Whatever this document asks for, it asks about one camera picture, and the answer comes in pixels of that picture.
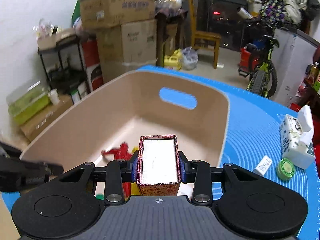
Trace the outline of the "white refrigerator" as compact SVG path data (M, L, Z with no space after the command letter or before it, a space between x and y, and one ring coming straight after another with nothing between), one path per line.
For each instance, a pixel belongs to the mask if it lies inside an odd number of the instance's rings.
M272 53L278 84L271 99L290 107L298 100L297 89L305 77L307 66L313 63L319 42L300 30L276 29L274 36L279 42L279 47Z

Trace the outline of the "red white appliance box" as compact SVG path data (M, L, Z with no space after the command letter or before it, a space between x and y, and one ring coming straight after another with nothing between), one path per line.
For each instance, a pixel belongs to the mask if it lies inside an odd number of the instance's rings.
M90 91L98 89L104 84L100 67L100 58L96 39L82 42L82 52L86 66L86 74L88 78Z

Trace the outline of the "upper printed cardboard box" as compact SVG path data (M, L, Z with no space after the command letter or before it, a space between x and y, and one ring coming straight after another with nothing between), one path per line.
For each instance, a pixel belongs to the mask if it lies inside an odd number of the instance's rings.
M155 0L79 0L82 26L103 29L124 23L150 20Z

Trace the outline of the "floral tissue box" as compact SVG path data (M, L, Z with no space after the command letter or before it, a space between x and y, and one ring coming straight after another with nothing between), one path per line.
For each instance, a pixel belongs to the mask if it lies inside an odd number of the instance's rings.
M314 131L308 105L299 110L296 118L286 114L280 124L281 156L306 170L315 161L312 143Z

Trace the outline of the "large stacked cardboard boxes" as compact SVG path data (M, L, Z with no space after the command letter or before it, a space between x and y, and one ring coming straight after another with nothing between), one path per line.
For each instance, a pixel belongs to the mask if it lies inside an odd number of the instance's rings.
M104 83L157 61L157 21L131 22L97 32Z

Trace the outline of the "green black bicycle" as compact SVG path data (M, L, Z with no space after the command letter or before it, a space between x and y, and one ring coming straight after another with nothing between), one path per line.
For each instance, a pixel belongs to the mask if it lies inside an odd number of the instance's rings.
M259 37L263 42L263 47L258 48L255 44L249 43L244 47L244 51L249 53L247 66L240 66L238 73L240 76L249 77L247 91L262 96L272 97L278 85L277 72L271 60L274 48L279 48L279 41L274 37L274 27L262 20L246 20L250 26L259 27L266 31L266 34Z

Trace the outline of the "green plastic lidded container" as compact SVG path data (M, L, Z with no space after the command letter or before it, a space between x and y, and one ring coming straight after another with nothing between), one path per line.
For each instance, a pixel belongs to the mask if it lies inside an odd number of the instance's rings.
M41 80L30 80L6 97L8 113L18 126L50 104L49 87Z

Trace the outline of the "clear plastic bag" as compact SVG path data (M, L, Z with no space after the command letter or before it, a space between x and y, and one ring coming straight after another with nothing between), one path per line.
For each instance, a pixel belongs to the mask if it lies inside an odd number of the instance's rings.
M198 54L192 47L182 50L182 68L184 70L193 70L197 66Z

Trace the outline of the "red patterned rectangular box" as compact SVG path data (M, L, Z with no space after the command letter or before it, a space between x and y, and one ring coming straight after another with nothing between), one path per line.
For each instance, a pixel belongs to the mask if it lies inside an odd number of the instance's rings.
M181 183L177 137L140 137L136 184L143 196L175 196Z

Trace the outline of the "red toy figure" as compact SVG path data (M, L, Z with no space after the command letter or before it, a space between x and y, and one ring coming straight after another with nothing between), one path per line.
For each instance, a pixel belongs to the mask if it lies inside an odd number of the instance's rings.
M129 153L129 146L126 142L122 142L118 148L112 148L108 151L102 150L101 155L102 156L113 155L114 160L119 160L119 159L130 160L132 157L132 154Z

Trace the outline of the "white paper cup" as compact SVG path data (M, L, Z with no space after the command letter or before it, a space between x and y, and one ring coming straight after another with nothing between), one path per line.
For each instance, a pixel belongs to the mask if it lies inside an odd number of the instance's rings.
M50 101L53 105L58 105L60 103L59 94L57 92L57 89L52 89L48 93L48 97L50 98Z

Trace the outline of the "green round tin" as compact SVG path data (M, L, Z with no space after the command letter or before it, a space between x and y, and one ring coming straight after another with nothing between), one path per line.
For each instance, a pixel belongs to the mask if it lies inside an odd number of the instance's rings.
M283 158L277 165L276 173L280 180L288 181L295 174L295 166L289 159Z

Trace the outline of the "yellow oil jug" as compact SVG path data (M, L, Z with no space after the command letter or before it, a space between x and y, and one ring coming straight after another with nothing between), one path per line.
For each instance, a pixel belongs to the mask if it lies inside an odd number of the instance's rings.
M164 68L170 70L180 70L182 68L182 52L181 49L177 49L171 56L164 56Z

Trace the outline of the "beige plastic storage bin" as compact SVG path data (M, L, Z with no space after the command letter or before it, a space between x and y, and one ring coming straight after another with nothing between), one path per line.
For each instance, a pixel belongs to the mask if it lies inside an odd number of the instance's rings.
M139 146L146 135L176 136L189 160L220 163L229 101L219 90L181 77L128 72L75 104L23 151L27 161L57 163L65 171L85 163L106 165L102 150L125 142Z

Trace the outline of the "small white eraser box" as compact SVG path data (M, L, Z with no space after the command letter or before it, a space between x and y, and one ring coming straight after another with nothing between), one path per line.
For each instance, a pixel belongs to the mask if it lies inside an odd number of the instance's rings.
M272 159L270 159L268 156L263 156L261 161L257 164L257 166L254 168L253 173L264 176L266 172L269 170L269 168L272 165Z

